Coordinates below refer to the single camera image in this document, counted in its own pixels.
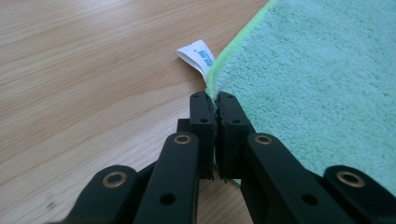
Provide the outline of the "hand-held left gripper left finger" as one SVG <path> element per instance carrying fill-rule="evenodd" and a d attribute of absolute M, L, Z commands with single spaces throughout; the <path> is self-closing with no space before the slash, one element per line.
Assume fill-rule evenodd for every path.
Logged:
<path fill-rule="evenodd" d="M 190 132 L 199 139 L 198 171 L 200 179 L 213 178 L 216 121 L 214 106 L 205 91 L 190 97 L 190 117 L 177 121 L 178 132 Z"/>

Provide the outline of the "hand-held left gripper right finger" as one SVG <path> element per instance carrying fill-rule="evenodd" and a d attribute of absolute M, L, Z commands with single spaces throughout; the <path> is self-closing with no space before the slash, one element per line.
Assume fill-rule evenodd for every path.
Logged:
<path fill-rule="evenodd" d="M 250 120 L 237 98 L 220 91 L 217 99 L 216 164 L 224 179 L 240 179 L 244 171 L 244 149 L 248 136 L 254 133 Z"/>

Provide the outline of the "green towel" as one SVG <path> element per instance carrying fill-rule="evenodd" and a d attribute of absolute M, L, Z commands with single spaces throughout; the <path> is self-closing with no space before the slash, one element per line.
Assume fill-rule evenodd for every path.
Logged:
<path fill-rule="evenodd" d="M 177 55 L 308 170 L 351 166 L 396 196 L 396 0 L 269 0 L 219 56 Z"/>

